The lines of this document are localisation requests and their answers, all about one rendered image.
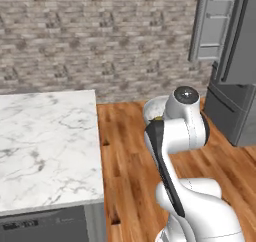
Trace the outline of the white bowl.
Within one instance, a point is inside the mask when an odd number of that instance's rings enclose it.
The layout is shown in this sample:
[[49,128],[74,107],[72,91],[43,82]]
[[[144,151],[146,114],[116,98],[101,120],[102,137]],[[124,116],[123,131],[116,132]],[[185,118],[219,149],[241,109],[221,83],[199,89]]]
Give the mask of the white bowl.
[[148,125],[154,118],[163,117],[165,104],[169,96],[157,96],[148,100],[143,107],[143,118],[146,125]]

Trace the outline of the grey island cabinet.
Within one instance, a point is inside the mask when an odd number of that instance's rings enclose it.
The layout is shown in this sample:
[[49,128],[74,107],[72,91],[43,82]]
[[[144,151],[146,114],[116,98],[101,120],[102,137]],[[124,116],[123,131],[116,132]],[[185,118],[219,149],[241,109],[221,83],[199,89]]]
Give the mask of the grey island cabinet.
[[84,206],[89,242],[107,242],[104,203]]

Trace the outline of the open grey fridge door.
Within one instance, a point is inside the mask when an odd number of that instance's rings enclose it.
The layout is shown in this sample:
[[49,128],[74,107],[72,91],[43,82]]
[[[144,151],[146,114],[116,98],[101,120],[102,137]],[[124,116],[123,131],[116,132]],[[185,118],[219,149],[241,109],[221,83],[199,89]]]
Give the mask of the open grey fridge door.
[[218,61],[235,0],[197,0],[188,60]]

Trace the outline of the grey fridge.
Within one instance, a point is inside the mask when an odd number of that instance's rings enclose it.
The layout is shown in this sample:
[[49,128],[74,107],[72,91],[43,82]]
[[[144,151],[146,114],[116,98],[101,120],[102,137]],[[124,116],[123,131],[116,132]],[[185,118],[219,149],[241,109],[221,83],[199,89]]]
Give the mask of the grey fridge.
[[212,63],[204,113],[232,145],[256,145],[256,0],[197,0],[188,60]]

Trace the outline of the closed grey fridge door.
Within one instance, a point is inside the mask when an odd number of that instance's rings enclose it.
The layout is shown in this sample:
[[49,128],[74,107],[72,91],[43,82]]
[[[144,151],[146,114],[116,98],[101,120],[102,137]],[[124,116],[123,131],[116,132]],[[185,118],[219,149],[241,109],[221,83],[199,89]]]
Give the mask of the closed grey fridge door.
[[248,0],[225,84],[256,83],[256,0]]

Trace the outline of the grey freezer drawer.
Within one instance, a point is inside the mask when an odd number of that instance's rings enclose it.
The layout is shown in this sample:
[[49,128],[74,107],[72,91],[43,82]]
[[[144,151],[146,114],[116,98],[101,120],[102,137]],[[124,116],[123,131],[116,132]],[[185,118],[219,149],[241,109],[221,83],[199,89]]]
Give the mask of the grey freezer drawer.
[[213,82],[208,86],[218,88],[236,104],[237,110],[232,112],[207,90],[204,113],[233,146],[256,145],[256,86]]

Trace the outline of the dark grey dishwasher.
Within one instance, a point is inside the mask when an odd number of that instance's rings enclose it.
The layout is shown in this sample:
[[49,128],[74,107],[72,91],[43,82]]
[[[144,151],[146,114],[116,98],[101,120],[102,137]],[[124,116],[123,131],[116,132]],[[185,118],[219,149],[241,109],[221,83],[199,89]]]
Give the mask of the dark grey dishwasher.
[[0,242],[89,242],[83,207],[0,217]]

